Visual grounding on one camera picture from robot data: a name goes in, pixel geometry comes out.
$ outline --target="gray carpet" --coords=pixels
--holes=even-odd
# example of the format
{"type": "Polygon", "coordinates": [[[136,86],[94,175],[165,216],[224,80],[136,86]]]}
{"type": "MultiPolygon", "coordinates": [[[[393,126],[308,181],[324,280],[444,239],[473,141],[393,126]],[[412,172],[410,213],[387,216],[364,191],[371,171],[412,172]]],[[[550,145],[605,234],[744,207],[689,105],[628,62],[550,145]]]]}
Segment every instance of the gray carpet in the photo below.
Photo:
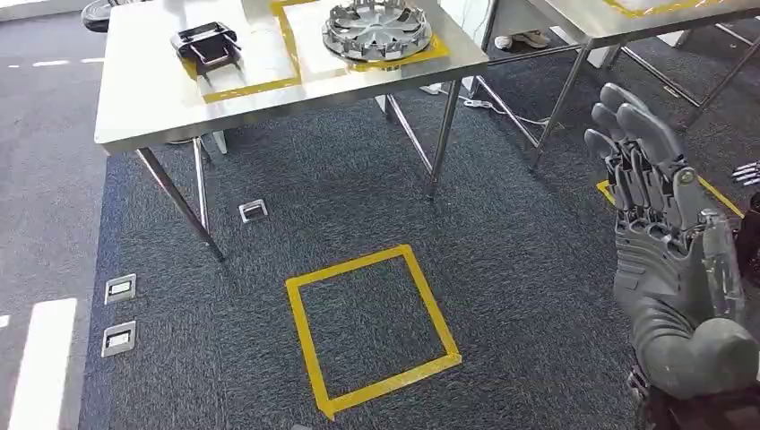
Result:
{"type": "MultiPolygon", "coordinates": [[[[510,64],[489,79],[519,112],[545,116],[572,62],[510,64]]],[[[758,106],[739,97],[758,94],[753,76],[754,66],[688,135],[703,176],[739,201],[748,191],[723,178],[727,166],[757,158],[756,126],[745,116],[758,106]],[[742,110],[726,105],[734,100],[742,110]]],[[[628,328],[610,294],[613,212],[580,141],[607,80],[628,84],[655,111],[686,112],[625,59],[613,73],[584,69],[564,129],[532,173],[510,124],[460,107],[434,202],[405,134],[371,100],[228,131],[230,154],[213,154],[208,184],[222,265],[134,156],[112,157],[80,428],[632,428],[628,328]],[[243,225],[237,206],[255,198],[270,216],[243,225]],[[330,423],[315,406],[284,281],[398,244],[417,255],[462,364],[330,423]],[[104,282],[130,272],[138,297],[105,307],[104,282]],[[137,348],[99,358],[103,329],[132,319],[137,348]]],[[[432,142],[443,96],[399,99],[432,142]]],[[[158,155],[194,201],[190,149],[158,155]]],[[[326,279],[303,299],[331,396],[443,353],[399,262],[326,279]]]]}
{"type": "Polygon", "coordinates": [[[33,306],[76,298],[60,428],[76,428],[106,156],[92,143],[105,37],[78,13],[0,23],[0,429],[33,306]],[[37,62],[69,64],[33,67],[37,62]]]}

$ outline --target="cable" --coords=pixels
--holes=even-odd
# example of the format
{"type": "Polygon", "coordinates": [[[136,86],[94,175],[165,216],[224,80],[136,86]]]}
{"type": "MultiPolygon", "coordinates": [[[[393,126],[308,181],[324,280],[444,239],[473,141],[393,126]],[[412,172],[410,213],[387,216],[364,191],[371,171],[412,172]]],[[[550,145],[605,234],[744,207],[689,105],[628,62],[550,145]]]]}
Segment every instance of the cable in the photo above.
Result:
{"type": "Polygon", "coordinates": [[[467,15],[470,14],[470,9],[472,8],[472,2],[464,2],[462,5],[462,23],[459,25],[464,29],[464,23],[467,22],[467,15]]]}
{"type": "Polygon", "coordinates": [[[486,21],[488,20],[488,16],[490,15],[489,12],[491,10],[491,4],[492,3],[494,3],[494,0],[488,0],[488,7],[486,8],[486,16],[483,17],[483,21],[481,21],[480,24],[478,24],[478,27],[475,27],[475,31],[472,32],[472,37],[475,38],[475,35],[478,34],[478,30],[480,30],[480,27],[482,27],[483,24],[485,24],[486,21]]]}
{"type": "MultiPolygon", "coordinates": [[[[446,92],[446,91],[444,91],[444,90],[439,90],[438,92],[442,92],[442,93],[444,93],[444,94],[448,94],[448,92],[446,92]]],[[[501,110],[498,110],[498,109],[497,109],[497,107],[496,107],[496,106],[494,106],[494,104],[493,104],[493,103],[491,103],[490,101],[468,99],[468,98],[466,98],[466,97],[464,97],[464,96],[461,96],[461,95],[457,95],[456,97],[458,97],[458,98],[460,98],[460,99],[464,100],[464,103],[463,103],[463,104],[464,104],[464,106],[466,106],[466,107],[468,107],[468,108],[485,108],[485,109],[491,109],[491,110],[493,110],[494,112],[498,113],[499,115],[506,115],[506,112],[504,112],[504,111],[501,111],[501,110]]],[[[528,123],[528,124],[533,124],[533,125],[540,125],[540,126],[542,126],[542,127],[545,127],[545,126],[547,126],[547,125],[548,125],[548,119],[545,119],[545,120],[543,120],[543,121],[534,121],[534,120],[532,120],[532,119],[523,118],[522,116],[517,116],[517,115],[515,115],[514,117],[515,117],[515,118],[517,118],[517,119],[519,119],[520,121],[526,122],[526,123],[528,123]]]]}

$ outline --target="yellow tape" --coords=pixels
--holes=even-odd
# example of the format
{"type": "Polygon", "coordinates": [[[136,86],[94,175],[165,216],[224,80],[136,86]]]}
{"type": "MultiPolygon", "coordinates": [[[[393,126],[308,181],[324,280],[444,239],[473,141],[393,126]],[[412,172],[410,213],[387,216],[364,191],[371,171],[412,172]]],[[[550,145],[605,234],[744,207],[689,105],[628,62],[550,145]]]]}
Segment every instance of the yellow tape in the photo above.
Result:
{"type": "Polygon", "coordinates": [[[736,204],[734,204],[731,200],[729,200],[728,197],[726,197],[720,191],[718,191],[717,188],[715,188],[714,186],[710,185],[710,183],[707,182],[707,181],[705,181],[703,177],[697,176],[696,178],[699,179],[699,183],[702,184],[702,186],[704,188],[706,188],[707,191],[709,191],[710,193],[712,193],[712,195],[714,195],[715,198],[718,199],[719,202],[725,204],[726,207],[728,207],[729,209],[731,209],[740,218],[744,218],[744,212],[742,212],[741,209],[739,209],[736,204]]]}
{"type": "MultiPolygon", "coordinates": [[[[704,189],[706,189],[708,192],[710,192],[710,194],[715,196],[715,198],[718,199],[719,202],[725,204],[727,208],[731,209],[731,211],[736,213],[740,218],[744,218],[744,212],[742,212],[741,209],[739,209],[736,204],[734,204],[731,200],[729,200],[728,197],[723,195],[723,193],[718,191],[717,188],[712,186],[703,177],[697,176],[697,179],[699,180],[699,183],[704,187],[704,189]]],[[[612,194],[609,193],[608,187],[609,187],[609,181],[601,181],[598,184],[596,184],[596,188],[599,191],[601,191],[602,194],[604,194],[604,197],[607,198],[607,200],[609,200],[610,203],[615,204],[615,199],[612,196],[612,194]]]]}
{"type": "Polygon", "coordinates": [[[610,203],[613,205],[615,204],[615,198],[612,197],[612,193],[609,192],[609,181],[601,181],[598,184],[596,184],[596,189],[601,191],[602,194],[609,200],[610,203]]]}
{"type": "MultiPolygon", "coordinates": [[[[278,81],[265,82],[265,83],[260,83],[256,85],[250,85],[247,87],[235,88],[233,90],[213,92],[213,93],[204,95],[203,101],[205,101],[206,103],[213,103],[215,101],[233,99],[235,97],[247,96],[250,94],[257,94],[259,92],[279,90],[281,88],[287,88],[294,85],[300,85],[304,81],[313,82],[313,81],[319,81],[322,79],[329,79],[329,78],[334,78],[338,76],[343,76],[345,74],[350,73],[351,71],[366,72],[373,69],[376,69],[376,70],[393,69],[400,65],[409,65],[412,63],[418,63],[421,61],[431,60],[433,58],[448,56],[450,54],[450,51],[448,47],[446,46],[446,44],[443,42],[443,40],[441,40],[437,35],[434,34],[432,39],[430,40],[430,45],[425,50],[420,51],[413,56],[408,56],[401,60],[394,60],[394,61],[378,61],[378,62],[372,62],[372,63],[346,63],[346,67],[342,69],[335,69],[335,70],[330,70],[330,71],[325,71],[325,72],[320,72],[320,73],[309,73],[306,76],[307,77],[306,79],[306,77],[304,76],[304,72],[301,70],[300,61],[298,60],[298,47],[296,44],[296,38],[293,34],[293,29],[290,26],[290,23],[288,21],[288,16],[285,13],[285,8],[288,6],[294,6],[297,4],[312,3],[314,1],[316,0],[282,0],[282,1],[274,0],[269,3],[269,8],[270,8],[270,11],[272,12],[272,15],[275,18],[277,18],[277,21],[280,24],[282,40],[285,43],[285,48],[288,50],[290,63],[293,66],[293,73],[295,74],[295,76],[291,78],[287,78],[287,79],[281,79],[278,81]]],[[[188,69],[188,73],[194,79],[197,79],[197,73],[195,72],[194,67],[192,67],[192,70],[188,69]]]]}
{"type": "Polygon", "coordinates": [[[659,6],[650,7],[648,9],[628,9],[616,0],[604,0],[604,3],[609,4],[615,9],[618,9],[628,18],[641,18],[643,16],[656,13],[674,12],[680,9],[687,9],[689,7],[702,7],[708,4],[723,3],[723,0],[682,0],[668,4],[661,4],[659,6]]]}
{"type": "Polygon", "coordinates": [[[456,343],[454,343],[452,334],[446,325],[440,309],[438,309],[436,300],[427,283],[425,275],[422,273],[422,269],[420,269],[417,259],[414,257],[414,253],[411,251],[411,246],[409,245],[399,245],[395,248],[365,255],[349,262],[342,262],[332,267],[290,278],[285,281],[288,297],[290,299],[290,307],[293,309],[293,317],[296,322],[298,339],[301,342],[301,349],[304,353],[304,361],[307,366],[309,382],[311,382],[312,391],[314,392],[316,406],[328,418],[334,420],[336,412],[380,397],[388,392],[398,390],[401,387],[427,378],[432,374],[437,374],[449,367],[459,365],[462,362],[462,356],[459,354],[459,349],[456,347],[456,343]],[[308,327],[306,310],[304,309],[304,304],[301,301],[301,295],[298,289],[307,284],[312,284],[320,280],[325,280],[395,257],[403,257],[404,261],[407,263],[414,284],[417,286],[417,290],[422,297],[427,312],[433,320],[433,325],[436,328],[438,337],[444,344],[446,355],[424,365],[417,366],[402,374],[391,376],[390,378],[383,379],[383,381],[373,383],[368,387],[343,394],[340,397],[331,400],[328,397],[327,389],[324,386],[322,370],[319,367],[319,360],[316,357],[314,341],[311,338],[311,332],[308,327]]]}

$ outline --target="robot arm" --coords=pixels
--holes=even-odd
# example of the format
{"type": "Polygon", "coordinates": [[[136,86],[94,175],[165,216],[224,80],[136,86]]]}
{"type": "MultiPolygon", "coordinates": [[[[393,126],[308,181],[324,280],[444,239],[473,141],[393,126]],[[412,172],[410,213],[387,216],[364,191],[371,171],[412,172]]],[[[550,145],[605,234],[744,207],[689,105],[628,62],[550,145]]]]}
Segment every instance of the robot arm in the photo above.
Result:
{"type": "Polygon", "coordinates": [[[678,399],[755,383],[758,345],[723,215],[670,128],[634,95],[605,85],[585,140],[605,161],[617,208],[615,298],[633,322],[649,384],[678,399]]]}

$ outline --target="shoe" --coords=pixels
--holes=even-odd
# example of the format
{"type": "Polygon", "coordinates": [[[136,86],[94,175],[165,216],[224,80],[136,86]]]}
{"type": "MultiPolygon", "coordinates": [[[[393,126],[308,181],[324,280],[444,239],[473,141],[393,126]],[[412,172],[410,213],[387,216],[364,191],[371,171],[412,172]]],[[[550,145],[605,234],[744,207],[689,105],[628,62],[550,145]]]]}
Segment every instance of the shoe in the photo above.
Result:
{"type": "Polygon", "coordinates": [[[530,47],[542,48],[547,47],[551,41],[541,30],[528,31],[527,33],[515,34],[513,36],[515,42],[527,43],[530,47]]]}
{"type": "Polygon", "coordinates": [[[503,51],[512,47],[512,36],[498,36],[494,39],[494,45],[503,51]]]}

